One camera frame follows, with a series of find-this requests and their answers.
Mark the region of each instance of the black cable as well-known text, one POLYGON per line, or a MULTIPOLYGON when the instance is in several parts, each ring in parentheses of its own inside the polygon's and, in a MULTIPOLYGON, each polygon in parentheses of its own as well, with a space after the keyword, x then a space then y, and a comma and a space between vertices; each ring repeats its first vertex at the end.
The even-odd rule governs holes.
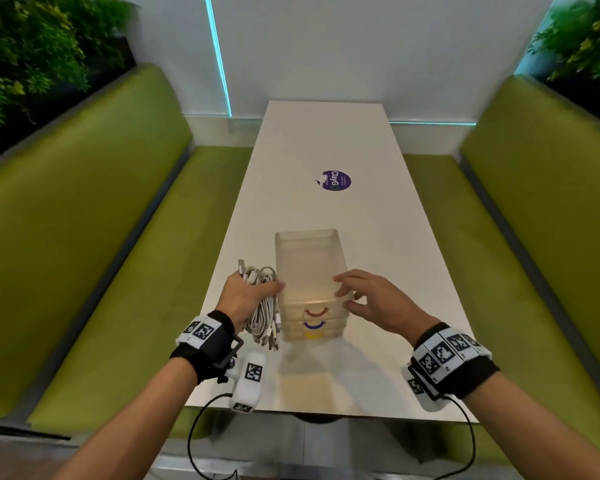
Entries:
POLYGON ((453 397, 449 397, 448 395, 445 395, 443 397, 445 399, 447 399, 448 401, 451 401, 452 403, 454 403, 456 406, 458 406, 460 411, 462 411, 462 414, 464 414, 464 417, 466 418, 466 423, 469 425, 469 431, 471 431, 471 444, 472 444, 473 451, 471 453, 471 460, 469 460, 469 463, 467 463, 464 467, 460 468, 459 470, 455 470, 453 472, 444 474, 440 477, 436 477, 433 480, 442 480, 443 478, 449 478, 451 475, 456 475, 458 473, 465 472, 469 468, 471 468, 471 465, 475 461, 475 435, 473 434, 473 427, 471 425, 471 420, 469 419, 469 416, 467 415, 467 413, 464 411, 464 408, 453 397))
POLYGON ((208 476, 204 475, 204 473, 202 473, 198 469, 198 467, 196 466, 196 464, 193 463, 193 457, 191 455, 191 437, 193 436, 193 430, 196 428, 196 424, 198 423, 198 419, 200 419, 200 416, 202 416, 202 413, 205 412, 205 410, 209 407, 209 404, 213 403, 216 399, 220 399, 221 397, 231 397, 231 396, 232 396, 232 394, 230 392, 227 392, 225 394, 217 395, 213 399, 211 399, 211 401, 209 401, 207 404, 205 404, 204 406, 202 406, 200 408, 200 411, 198 412, 198 415, 193 420, 193 424, 191 425, 191 430, 189 431, 189 437, 187 439, 187 453, 189 454, 189 461, 191 462, 191 466, 196 471, 196 473, 198 475, 200 475, 202 478, 206 479, 206 480, 231 480, 234 476, 235 476, 236 480, 238 480, 238 469, 235 469, 230 476, 225 477, 225 478, 220 478, 220 479, 213 479, 211 477, 208 477, 208 476))

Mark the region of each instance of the white usb cable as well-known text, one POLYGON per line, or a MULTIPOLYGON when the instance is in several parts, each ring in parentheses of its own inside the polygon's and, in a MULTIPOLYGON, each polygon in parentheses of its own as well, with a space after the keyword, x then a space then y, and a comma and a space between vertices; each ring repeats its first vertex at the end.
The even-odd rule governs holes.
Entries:
MULTIPOLYGON (((244 261, 238 261, 238 272, 250 285, 268 283, 278 279, 276 270, 271 266, 258 269, 253 266, 245 267, 244 261)), ((262 346, 269 345, 269 350, 278 350, 278 334, 280 333, 280 312, 278 310, 278 295, 264 298, 256 311, 247 319, 244 329, 252 334, 255 342, 262 346)))

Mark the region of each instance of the hand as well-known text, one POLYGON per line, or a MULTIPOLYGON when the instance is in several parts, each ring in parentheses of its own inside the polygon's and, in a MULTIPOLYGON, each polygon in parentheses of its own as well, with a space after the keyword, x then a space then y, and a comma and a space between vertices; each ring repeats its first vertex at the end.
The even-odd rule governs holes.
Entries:
POLYGON ((216 310, 227 315, 236 333, 243 329, 259 302, 268 296, 273 296, 284 290, 285 283, 272 281, 259 285, 250 285, 236 271, 226 279, 216 310))
POLYGON ((344 302, 346 309, 386 331, 403 336, 412 346, 424 332, 440 322, 382 276, 352 269, 337 274, 333 281, 342 283, 336 291, 338 298, 350 291, 355 291, 353 300, 367 297, 366 305, 351 300, 344 302))

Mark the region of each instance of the tabletop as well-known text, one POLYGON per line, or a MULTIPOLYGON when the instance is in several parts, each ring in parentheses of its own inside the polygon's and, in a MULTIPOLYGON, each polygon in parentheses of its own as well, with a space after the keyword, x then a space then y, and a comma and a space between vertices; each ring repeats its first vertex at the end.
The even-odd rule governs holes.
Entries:
MULTIPOLYGON (((428 313, 473 334, 380 104, 269 103, 202 311, 214 309, 238 259, 275 267, 275 233, 330 228, 348 268, 387 277, 428 313), (323 184, 334 172, 346 188, 323 184)), ((241 353, 265 350, 241 337, 241 353)), ((412 352, 405 339, 353 315, 337 339, 281 340, 279 351, 265 352, 257 409, 464 421, 453 405, 422 409, 400 375, 412 352)), ((231 381, 206 381, 187 405, 231 389, 231 381)), ((214 406, 227 407, 226 399, 214 406)))

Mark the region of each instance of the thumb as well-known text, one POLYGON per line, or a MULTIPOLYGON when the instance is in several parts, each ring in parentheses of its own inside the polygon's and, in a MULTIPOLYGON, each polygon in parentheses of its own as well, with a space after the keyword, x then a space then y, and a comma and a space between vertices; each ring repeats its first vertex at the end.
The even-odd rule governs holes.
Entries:
POLYGON ((253 287, 253 291, 256 294, 258 300, 262 301, 264 298, 276 295, 280 291, 284 290, 284 281, 270 281, 268 283, 261 283, 253 287))
POLYGON ((345 301, 342 306, 344 306, 348 311, 353 313, 355 316, 362 317, 365 320, 369 320, 369 309, 368 306, 362 305, 361 303, 356 303, 355 301, 345 301))

